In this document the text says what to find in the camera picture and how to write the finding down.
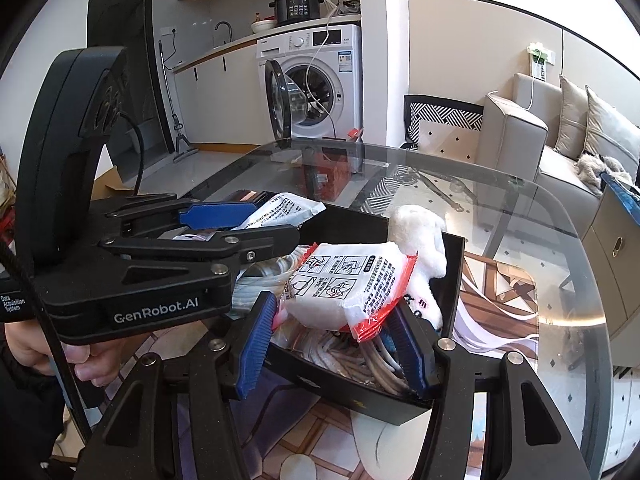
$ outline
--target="black sleeve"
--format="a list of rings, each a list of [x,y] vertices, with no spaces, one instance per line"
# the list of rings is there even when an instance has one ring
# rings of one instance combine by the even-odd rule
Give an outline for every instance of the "black sleeve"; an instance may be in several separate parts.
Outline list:
[[[64,398],[55,377],[20,365],[0,324],[0,472],[3,478],[48,478],[40,467],[62,432]]]

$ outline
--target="open black box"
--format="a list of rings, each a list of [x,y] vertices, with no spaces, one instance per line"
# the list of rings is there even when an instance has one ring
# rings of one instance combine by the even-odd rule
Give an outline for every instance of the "open black box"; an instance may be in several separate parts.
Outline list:
[[[388,220],[382,216],[327,204],[326,211],[300,227],[300,243],[384,243],[387,226]],[[442,311],[442,336],[451,337],[458,306],[465,239],[447,233],[443,233],[443,239],[447,273],[444,278],[431,280],[430,285]],[[421,319],[418,322],[428,323]],[[432,405],[431,400],[419,399],[417,396],[397,397],[357,383],[318,367],[273,343],[269,345],[264,364],[281,377],[327,400],[396,426],[429,410]]]

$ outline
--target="baseboard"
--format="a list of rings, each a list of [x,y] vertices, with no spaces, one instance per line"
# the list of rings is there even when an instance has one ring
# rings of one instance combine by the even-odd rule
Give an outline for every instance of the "baseboard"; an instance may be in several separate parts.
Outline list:
[[[231,144],[228,142],[194,142],[193,145],[202,152],[249,153],[260,144]]]

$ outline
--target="pillow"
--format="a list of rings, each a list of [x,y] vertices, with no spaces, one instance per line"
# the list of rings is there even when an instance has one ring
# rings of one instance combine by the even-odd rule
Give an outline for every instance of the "pillow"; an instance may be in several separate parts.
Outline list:
[[[616,158],[629,174],[635,175],[640,159],[640,129],[588,86],[587,97],[589,115],[584,149]]]
[[[560,76],[562,106],[556,152],[578,160],[584,147],[587,132],[587,112],[589,104],[587,92],[577,87],[564,76]]]

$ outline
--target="white stuffed animal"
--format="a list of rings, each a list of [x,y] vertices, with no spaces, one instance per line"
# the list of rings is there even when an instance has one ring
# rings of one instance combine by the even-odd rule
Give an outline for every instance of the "white stuffed animal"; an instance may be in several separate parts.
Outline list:
[[[429,288],[429,280],[442,278],[447,273],[442,241],[445,227],[444,220],[428,209],[403,205],[391,214],[386,235],[404,254],[418,254],[404,298],[412,312],[427,319],[436,330],[442,329],[442,313]]]

